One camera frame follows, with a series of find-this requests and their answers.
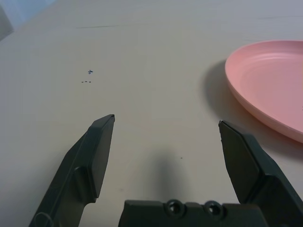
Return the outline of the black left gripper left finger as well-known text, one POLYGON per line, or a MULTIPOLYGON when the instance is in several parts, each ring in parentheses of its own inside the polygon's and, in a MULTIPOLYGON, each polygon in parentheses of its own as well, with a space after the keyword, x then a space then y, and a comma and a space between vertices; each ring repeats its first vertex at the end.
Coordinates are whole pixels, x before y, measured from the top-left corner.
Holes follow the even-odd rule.
POLYGON ((95 120, 64 156, 31 227, 77 227, 84 208, 95 203, 104 180, 115 116, 95 120))

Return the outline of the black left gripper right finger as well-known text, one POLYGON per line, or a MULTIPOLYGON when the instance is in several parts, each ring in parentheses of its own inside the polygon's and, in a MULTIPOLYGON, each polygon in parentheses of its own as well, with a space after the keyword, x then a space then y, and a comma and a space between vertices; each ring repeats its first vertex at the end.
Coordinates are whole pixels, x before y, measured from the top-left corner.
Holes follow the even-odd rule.
POLYGON ((225 166, 240 204, 260 208, 270 227, 301 227, 303 201, 255 137, 229 122, 219 131, 225 166))

